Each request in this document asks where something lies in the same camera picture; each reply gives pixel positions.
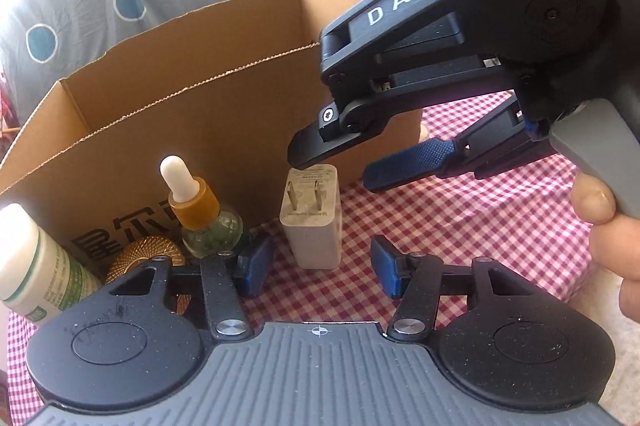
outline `white charger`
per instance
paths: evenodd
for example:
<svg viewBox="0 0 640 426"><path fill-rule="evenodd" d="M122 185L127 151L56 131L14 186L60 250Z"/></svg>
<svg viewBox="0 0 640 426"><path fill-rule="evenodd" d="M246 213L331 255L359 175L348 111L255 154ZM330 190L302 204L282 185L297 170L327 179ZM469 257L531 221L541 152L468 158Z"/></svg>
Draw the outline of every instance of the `white charger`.
<svg viewBox="0 0 640 426"><path fill-rule="evenodd" d="M302 269L336 269L342 257L338 170L316 164L292 168L282 197L280 223Z"/></svg>

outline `box flap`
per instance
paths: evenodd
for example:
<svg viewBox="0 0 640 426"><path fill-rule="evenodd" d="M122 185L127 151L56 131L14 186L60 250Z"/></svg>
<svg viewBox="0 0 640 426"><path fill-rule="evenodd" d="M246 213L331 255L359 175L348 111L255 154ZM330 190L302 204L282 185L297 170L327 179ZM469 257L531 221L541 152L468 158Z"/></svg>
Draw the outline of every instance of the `box flap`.
<svg viewBox="0 0 640 426"><path fill-rule="evenodd" d="M89 133L63 85L56 82L0 164L0 192Z"/></svg>
<svg viewBox="0 0 640 426"><path fill-rule="evenodd" d="M300 0L306 38L318 41L320 32L360 0Z"/></svg>
<svg viewBox="0 0 640 426"><path fill-rule="evenodd" d="M92 131L186 86L302 47L299 0L228 0L129 38L65 80Z"/></svg>

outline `gray handle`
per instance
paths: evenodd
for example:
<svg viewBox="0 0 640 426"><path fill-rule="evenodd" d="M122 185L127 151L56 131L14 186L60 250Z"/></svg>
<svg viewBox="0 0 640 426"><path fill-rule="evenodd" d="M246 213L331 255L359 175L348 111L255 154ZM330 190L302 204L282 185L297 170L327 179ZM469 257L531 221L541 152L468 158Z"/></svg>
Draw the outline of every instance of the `gray handle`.
<svg viewBox="0 0 640 426"><path fill-rule="evenodd" d="M620 213L640 218L640 143L610 101L586 102L554 123L549 139L582 171L609 186Z"/></svg>
<svg viewBox="0 0 640 426"><path fill-rule="evenodd" d="M375 323L267 323L214 348L186 387L147 408L90 415L49 404L28 424L621 426L594 403L553 413L489 406L452 385L423 346L393 343Z"/></svg>

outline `human hand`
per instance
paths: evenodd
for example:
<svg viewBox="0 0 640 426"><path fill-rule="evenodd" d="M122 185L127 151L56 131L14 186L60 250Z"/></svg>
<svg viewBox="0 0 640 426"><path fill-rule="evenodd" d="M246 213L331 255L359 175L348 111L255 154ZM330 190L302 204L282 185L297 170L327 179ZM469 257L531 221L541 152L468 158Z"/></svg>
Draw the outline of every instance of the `human hand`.
<svg viewBox="0 0 640 426"><path fill-rule="evenodd" d="M620 310L640 323L640 220L616 213L616 199L607 185L581 172L571 202L576 215L593 224L591 257L623 278Z"/></svg>

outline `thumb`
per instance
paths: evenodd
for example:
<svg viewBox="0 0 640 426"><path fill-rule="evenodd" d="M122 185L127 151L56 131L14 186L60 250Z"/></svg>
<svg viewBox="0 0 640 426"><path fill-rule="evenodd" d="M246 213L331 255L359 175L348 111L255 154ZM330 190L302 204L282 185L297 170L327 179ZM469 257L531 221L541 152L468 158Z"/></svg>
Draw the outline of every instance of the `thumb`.
<svg viewBox="0 0 640 426"><path fill-rule="evenodd" d="M578 218L590 224L606 224L616 214L616 199L609 187L582 172L575 178L571 203Z"/></svg>

